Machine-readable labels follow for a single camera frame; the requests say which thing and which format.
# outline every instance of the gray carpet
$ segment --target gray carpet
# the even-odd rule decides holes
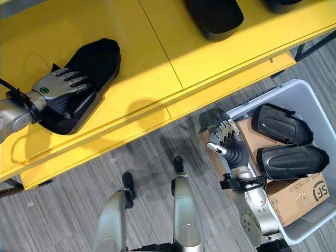
[[[130,249],[171,242],[174,176],[172,157],[181,155],[196,195],[205,230],[206,251],[255,251],[240,228],[235,207],[220,190],[218,176],[197,139],[218,109],[227,111],[254,94],[288,80],[311,84],[336,128],[336,41],[285,71],[202,108],[57,178],[41,188],[0,199],[3,252],[91,251],[105,200],[132,171],[138,198],[127,212]],[[336,218],[294,251],[336,251]]]
[[[5,19],[6,17],[13,16],[44,1],[45,0],[8,0],[0,7],[0,17],[1,19]]]

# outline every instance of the plastic storage bin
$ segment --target plastic storage bin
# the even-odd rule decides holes
[[[297,244],[336,215],[336,134],[313,90],[304,80],[292,80],[245,102],[227,114],[234,120],[251,117],[255,109],[266,102],[296,111],[314,133],[312,144],[325,150],[330,157],[329,165],[322,172],[330,197],[286,227],[282,227],[279,222],[287,243]]]

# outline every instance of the brown cardboard box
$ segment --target brown cardboard box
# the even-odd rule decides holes
[[[260,148],[266,148],[277,145],[284,145],[281,142],[275,141],[267,136],[259,134],[251,126],[251,118],[241,120],[236,123],[239,130],[242,132],[245,143],[247,143],[250,155],[254,162],[257,163],[257,152]]]
[[[266,193],[283,227],[296,221],[329,197],[322,173],[308,178],[272,181]]]

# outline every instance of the yellow shelf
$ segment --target yellow shelf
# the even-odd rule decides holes
[[[290,52],[266,60],[180,101],[167,106],[173,119],[180,118],[239,89],[296,64]]]
[[[1,20],[1,36],[1,77],[24,92],[52,63],[64,66],[80,46],[104,37],[118,42],[121,68],[78,133],[57,135],[36,124],[9,136],[0,145],[0,181],[182,90],[137,0],[46,1]]]
[[[157,129],[170,122],[170,119],[166,108],[163,108],[112,132],[102,132],[94,138],[86,139],[64,149],[47,161],[42,160],[36,167],[20,173],[23,185],[26,190],[34,188],[77,165]]]
[[[260,0],[237,0],[244,22],[220,42],[203,38],[184,1],[140,0],[183,86],[218,79],[336,28],[335,0],[304,0],[274,14]]]
[[[0,182],[30,169],[25,186],[36,186],[49,178],[34,174],[64,172],[293,65],[289,48],[336,28],[334,0],[305,0],[282,15],[260,1],[238,3],[243,24],[217,43],[203,39],[181,0],[48,0],[0,20],[1,77],[23,91],[84,44],[108,37],[121,48],[120,73],[83,128],[57,135],[35,124],[12,134],[0,145]],[[150,127],[122,134],[111,145],[99,142],[147,116]],[[71,151],[96,139],[102,147]],[[67,151],[69,160],[58,159]],[[49,173],[49,162],[58,170]]]
[[[66,148],[49,160],[41,160],[40,164],[37,164],[34,168],[22,172],[20,176],[23,185],[26,190],[34,188],[38,184],[79,164],[126,144],[227,95],[230,92],[230,87],[237,85],[237,82],[240,85],[237,87],[239,89],[294,64],[295,61],[289,53],[282,54],[275,57],[273,62],[267,60],[258,66],[245,70],[236,76],[221,81],[181,101],[177,101],[167,108],[152,112],[116,130],[101,132],[99,135]]]

